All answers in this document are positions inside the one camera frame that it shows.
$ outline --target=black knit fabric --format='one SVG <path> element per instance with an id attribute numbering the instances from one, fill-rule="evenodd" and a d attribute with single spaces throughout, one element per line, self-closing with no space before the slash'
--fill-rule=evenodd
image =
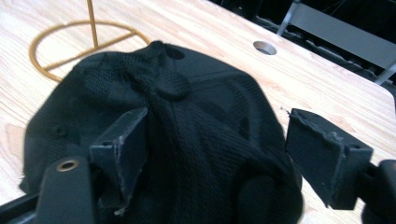
<path id="1" fill-rule="evenodd" d="M 46 167 L 89 158 L 90 144 L 126 111 L 148 108 L 148 161 L 122 217 L 102 223 L 296 223 L 298 178 L 282 128 L 248 74 L 153 42 L 79 63 L 30 121 L 21 188 L 39 191 Z"/>

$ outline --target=baseball cap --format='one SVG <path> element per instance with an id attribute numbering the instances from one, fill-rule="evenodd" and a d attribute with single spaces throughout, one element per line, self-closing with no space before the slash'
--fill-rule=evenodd
<path id="1" fill-rule="evenodd" d="M 256 81 L 202 53 L 154 41 L 80 63 L 28 124 L 21 189 L 90 145 L 127 111 L 145 107 L 148 157 L 122 217 L 102 223 L 296 223 L 301 176 Z"/>

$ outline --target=wooden tabletop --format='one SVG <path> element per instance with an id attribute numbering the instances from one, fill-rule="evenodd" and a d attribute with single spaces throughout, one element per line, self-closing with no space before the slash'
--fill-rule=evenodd
<path id="1" fill-rule="evenodd" d="M 288 40 L 204 0 L 134 0 L 93 2 L 97 20 L 133 26 L 150 40 L 195 49 L 251 74 L 260 83 L 287 130 L 287 111 L 315 112 L 371 146 L 372 162 L 396 159 L 393 97 L 385 89 L 356 76 Z M 32 66 L 33 39 L 53 25 L 87 20 L 85 1 L 0 2 L 0 204 L 22 195 L 23 136 L 27 123 L 57 83 Z M 123 34 L 98 25 L 99 42 Z M 265 55 L 253 47 L 264 41 L 276 48 Z M 106 50 L 133 51 L 145 46 L 129 38 Z M 62 30 L 45 39 L 37 58 L 49 64 L 92 47 L 91 28 Z M 55 69 L 64 76 L 75 63 Z M 301 223 L 361 223 L 362 203 L 353 212 L 324 208 L 304 183 L 305 213 Z"/>

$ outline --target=wooden table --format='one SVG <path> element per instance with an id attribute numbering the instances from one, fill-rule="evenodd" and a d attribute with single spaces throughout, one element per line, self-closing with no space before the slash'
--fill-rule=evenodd
<path id="1" fill-rule="evenodd" d="M 392 96 L 288 40 L 204 0 L 96 1 L 98 20 L 118 21 L 160 39 L 201 51 L 251 74 L 260 83 L 285 131 L 293 107 L 320 114 L 374 148 L 372 162 L 395 159 L 396 118 Z M 49 27 L 87 20 L 85 1 L 1 1 L 0 3 L 0 204 L 22 195 L 23 135 L 29 119 L 57 83 L 41 76 L 28 58 L 32 40 Z M 98 26 L 99 42 L 120 35 Z M 253 47 L 272 44 L 276 55 Z M 72 56 L 92 46 L 89 26 L 63 30 L 38 49 L 43 64 Z M 145 44 L 131 38 L 109 48 L 133 51 Z M 53 73 L 64 76 L 73 64 Z M 301 223 L 361 223 L 362 203 L 354 212 L 326 209 L 304 183 L 305 213 Z"/>

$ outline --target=cap button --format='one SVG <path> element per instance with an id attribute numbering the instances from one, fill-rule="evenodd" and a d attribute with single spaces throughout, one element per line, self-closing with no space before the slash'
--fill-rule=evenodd
<path id="1" fill-rule="evenodd" d="M 190 82 L 178 72 L 160 74 L 155 82 L 155 90 L 164 100 L 179 101 L 190 92 Z"/>

